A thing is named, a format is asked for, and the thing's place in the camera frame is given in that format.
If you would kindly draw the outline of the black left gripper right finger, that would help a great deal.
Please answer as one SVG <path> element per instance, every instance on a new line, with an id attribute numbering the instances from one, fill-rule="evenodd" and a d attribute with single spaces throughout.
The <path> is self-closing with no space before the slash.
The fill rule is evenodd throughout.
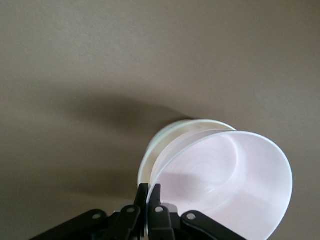
<path id="1" fill-rule="evenodd" d="M 182 215 L 161 203 L 161 185 L 156 184 L 148 202 L 150 240 L 242 240 L 243 237 L 205 214 L 190 210 Z"/>

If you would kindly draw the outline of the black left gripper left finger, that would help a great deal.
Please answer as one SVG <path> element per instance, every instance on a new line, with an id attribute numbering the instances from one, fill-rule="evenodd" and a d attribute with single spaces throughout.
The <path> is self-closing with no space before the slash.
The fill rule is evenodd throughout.
<path id="1" fill-rule="evenodd" d="M 144 213 L 149 185 L 138 186 L 133 204 L 108 216 L 100 209 L 80 214 L 35 237 L 34 240 L 139 240 L 144 235 Z"/>

